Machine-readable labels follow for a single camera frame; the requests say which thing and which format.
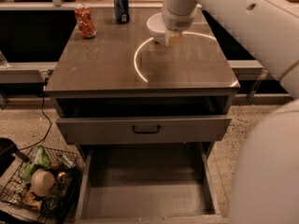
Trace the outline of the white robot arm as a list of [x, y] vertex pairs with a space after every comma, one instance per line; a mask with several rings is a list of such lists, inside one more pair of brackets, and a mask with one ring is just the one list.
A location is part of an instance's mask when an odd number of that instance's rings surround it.
[[292, 97], [249, 134], [235, 167], [229, 224], [299, 224], [299, 17], [285, 0], [164, 0], [183, 31], [202, 6]]

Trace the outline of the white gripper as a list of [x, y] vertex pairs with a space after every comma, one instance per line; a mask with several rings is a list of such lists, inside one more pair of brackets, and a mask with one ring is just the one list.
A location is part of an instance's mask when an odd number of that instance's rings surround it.
[[167, 46], [176, 45], [180, 41], [183, 37], [182, 31], [190, 28], [196, 14], [196, 9], [192, 10], [187, 15], [175, 15], [166, 7], [162, 8], [163, 22], [165, 27], [168, 29], [165, 32], [165, 44]]

